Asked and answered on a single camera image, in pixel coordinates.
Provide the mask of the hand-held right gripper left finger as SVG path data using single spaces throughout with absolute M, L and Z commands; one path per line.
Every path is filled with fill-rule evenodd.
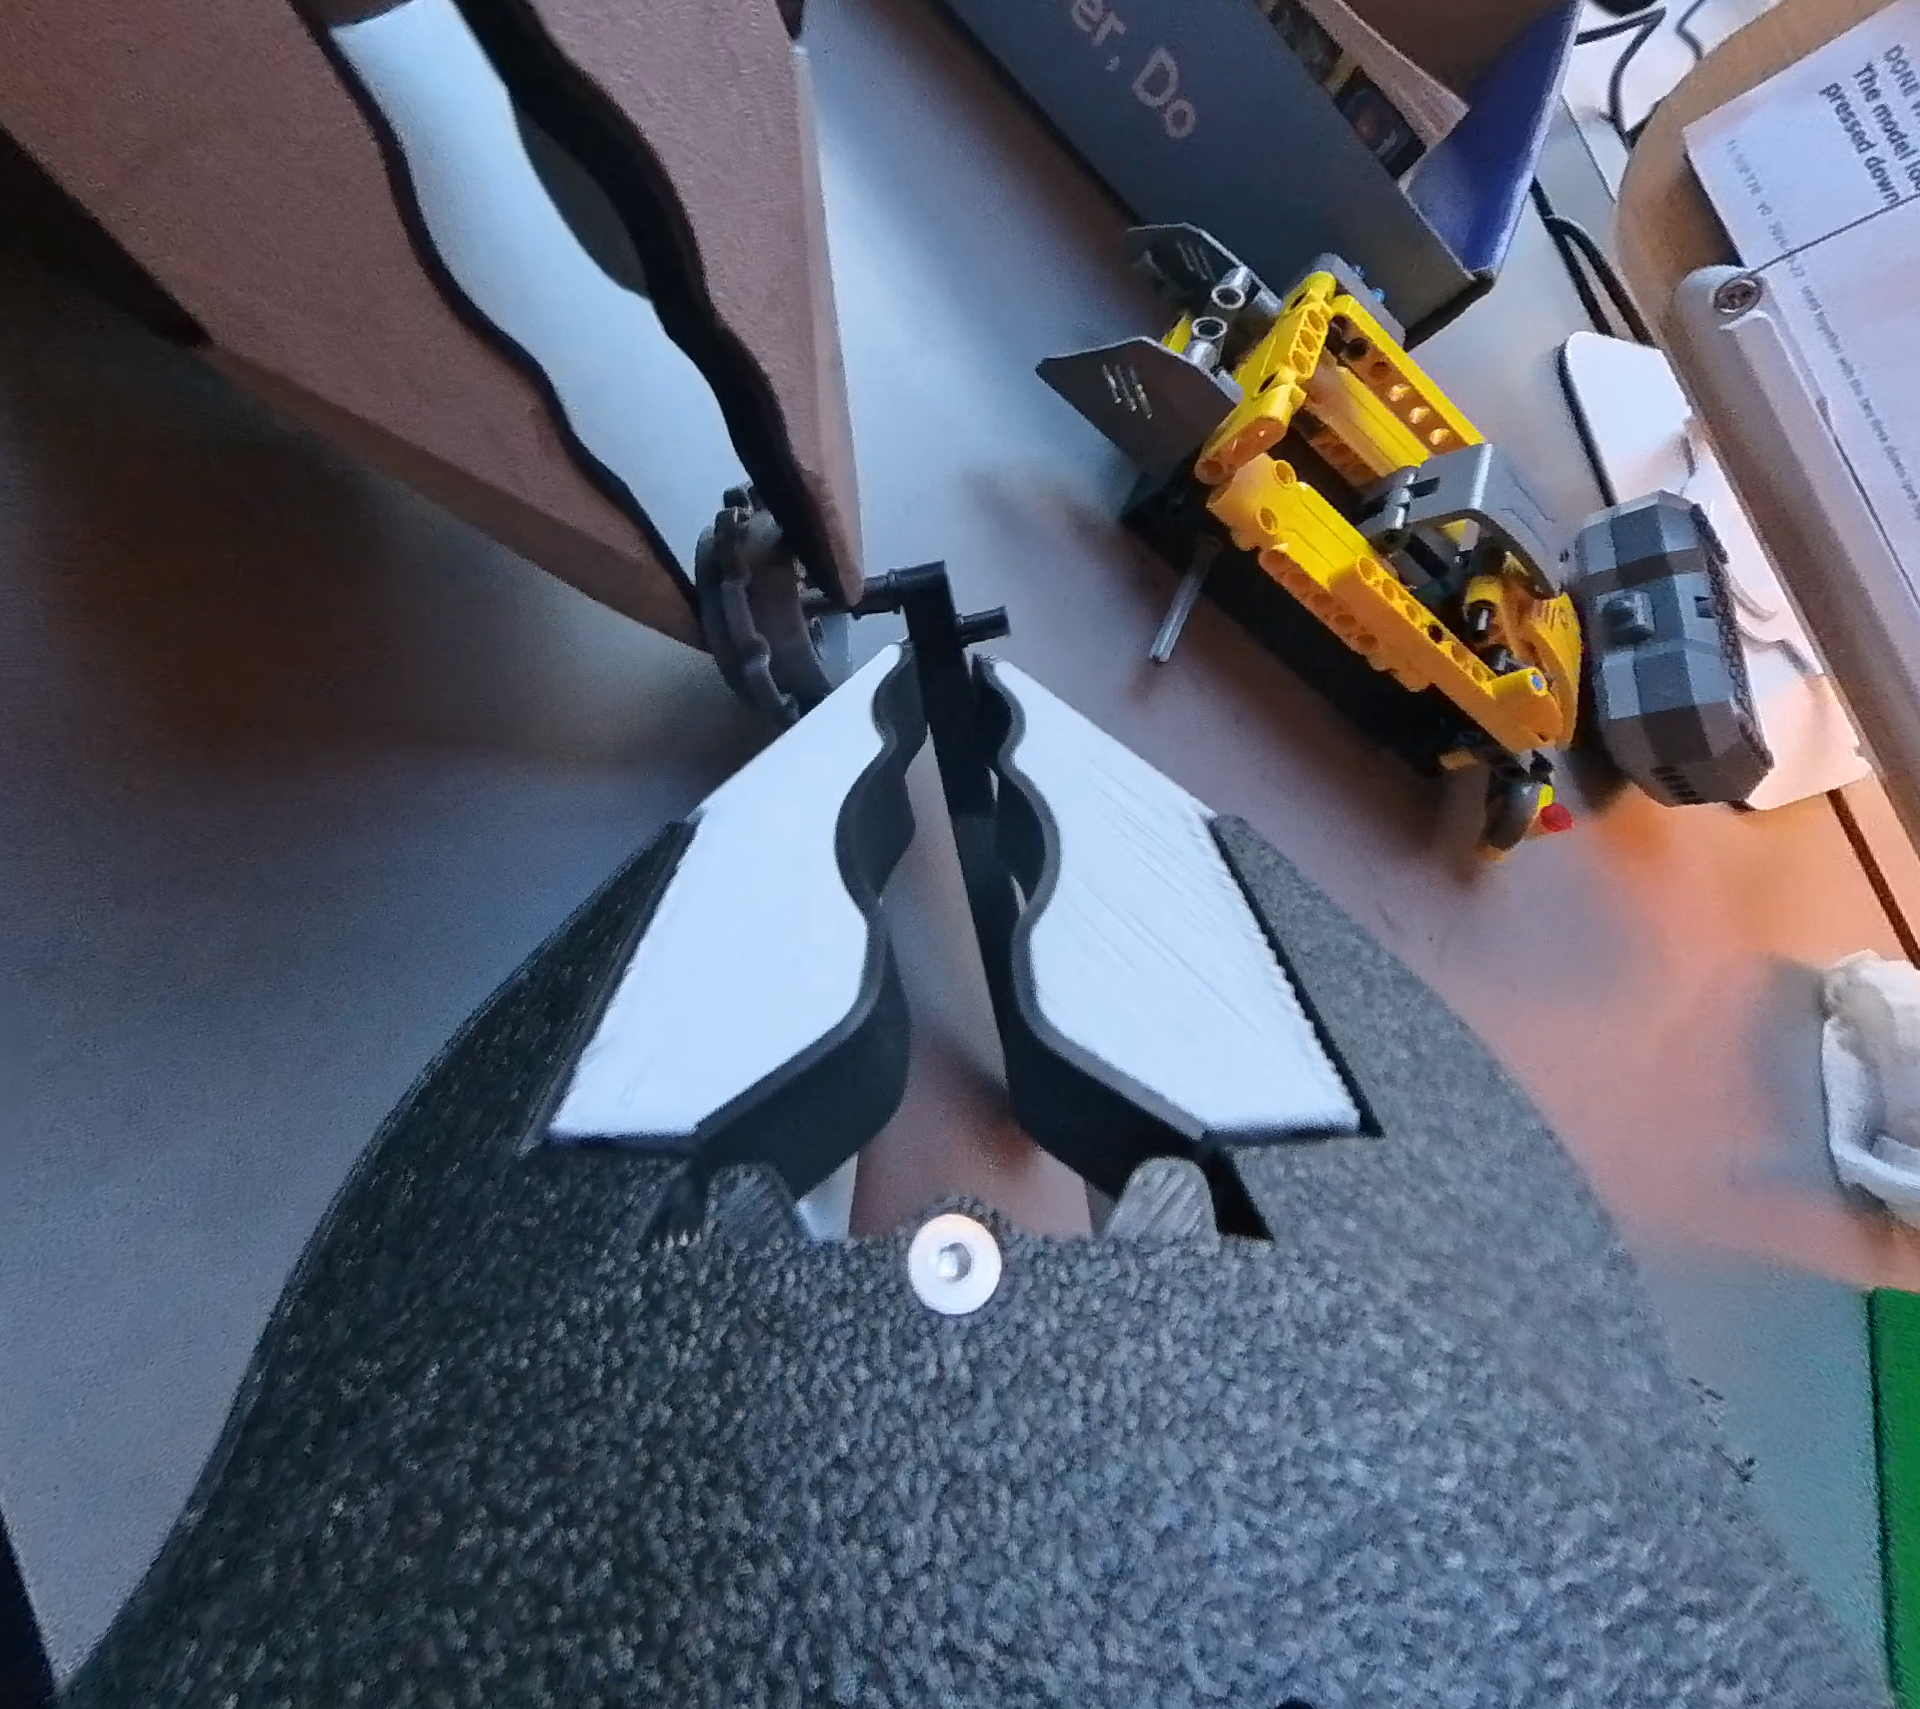
M 883 892 L 925 739 L 885 647 L 686 820 L 545 1121 L 549 1143 L 836 1176 L 899 1105 L 907 1017 Z

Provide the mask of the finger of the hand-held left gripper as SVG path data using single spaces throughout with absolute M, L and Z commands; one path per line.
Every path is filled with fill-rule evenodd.
M 774 0 L 458 0 L 623 220 L 812 581 L 866 575 L 812 77 Z
M 684 567 L 450 280 L 391 131 L 294 0 L 2 0 L 3 131 L 236 385 L 690 647 Z

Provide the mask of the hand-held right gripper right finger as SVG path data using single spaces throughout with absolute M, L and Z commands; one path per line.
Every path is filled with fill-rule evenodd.
M 1216 812 L 999 660 L 974 663 L 991 852 L 985 950 L 1020 1127 L 1116 1199 L 1148 1162 L 1243 1202 L 1232 1153 L 1364 1132 L 1364 1102 L 1252 904 Z

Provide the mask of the black perforated toy beam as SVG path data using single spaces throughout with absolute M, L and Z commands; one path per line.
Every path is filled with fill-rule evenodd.
M 892 571 L 867 584 L 871 605 L 897 610 L 913 651 L 923 723 L 932 739 L 948 820 L 967 895 L 997 1028 L 1009 1106 L 1022 1095 L 1022 1054 L 1011 978 L 1011 937 L 1022 891 L 997 845 L 991 730 L 979 707 L 969 649 L 1003 639 L 1003 606 L 957 610 L 943 563 Z

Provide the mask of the grey toy wheel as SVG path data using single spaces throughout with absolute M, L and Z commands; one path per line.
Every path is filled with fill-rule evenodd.
M 849 619 L 818 590 L 754 488 L 729 488 L 696 542 L 702 634 L 732 692 L 779 726 L 849 673 Z

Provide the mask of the grey metal toy axle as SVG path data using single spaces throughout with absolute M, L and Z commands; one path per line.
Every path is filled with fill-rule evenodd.
M 1165 606 L 1163 619 L 1149 643 L 1148 660 L 1155 666 L 1163 666 L 1172 660 L 1185 622 L 1192 617 L 1202 593 L 1206 588 L 1207 576 L 1217 559 L 1220 545 L 1213 539 L 1196 540 L 1188 567 L 1181 572 L 1170 605 Z

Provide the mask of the black yellow toy brick vehicle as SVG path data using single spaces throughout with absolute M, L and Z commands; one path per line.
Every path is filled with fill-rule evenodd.
M 1122 523 L 1370 743 L 1483 777 L 1478 848 L 1572 829 L 1581 639 L 1562 527 L 1418 367 L 1379 291 L 1318 255 L 1268 283 L 1188 223 L 1125 251 L 1162 337 L 1035 373 L 1136 469 Z

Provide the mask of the grey desk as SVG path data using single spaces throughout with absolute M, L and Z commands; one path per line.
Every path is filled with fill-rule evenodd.
M 1035 362 L 1140 327 L 1122 214 L 932 0 L 807 0 L 870 556 L 1249 822 L 1590 1175 L 1763 1515 L 1884 1666 L 1863 1292 L 1817 977 L 1904 943 L 1831 803 L 1581 777 L 1500 863 L 1173 576 Z M 54 1675 L 152 1560 L 377 1121 L 762 740 L 684 647 L 3 257 L 3 1515 Z

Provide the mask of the dark blue product box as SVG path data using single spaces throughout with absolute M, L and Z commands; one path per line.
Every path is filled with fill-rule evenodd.
M 1283 0 L 939 0 L 1116 201 L 1189 223 L 1266 283 L 1344 257 L 1414 343 L 1498 278 L 1522 224 L 1575 4 L 1534 15 L 1465 112 L 1387 162 L 1393 119 L 1367 59 Z

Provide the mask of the dark grey brick block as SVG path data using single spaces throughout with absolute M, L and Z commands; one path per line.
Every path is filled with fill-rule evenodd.
M 1712 528 L 1687 497 L 1634 497 L 1580 527 L 1566 571 L 1595 736 L 1665 807 L 1744 807 L 1772 771 Z

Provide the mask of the crumpled white plastic bag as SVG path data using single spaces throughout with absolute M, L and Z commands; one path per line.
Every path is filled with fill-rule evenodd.
M 1819 978 L 1819 1079 L 1835 1179 L 1918 1227 L 1918 970 L 1855 952 Z

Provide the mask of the sign board with wooden edge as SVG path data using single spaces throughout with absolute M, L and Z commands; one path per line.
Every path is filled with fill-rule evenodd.
M 1782 0 L 1617 190 L 1634 294 L 1884 791 L 1853 838 L 1915 957 L 1915 0 Z

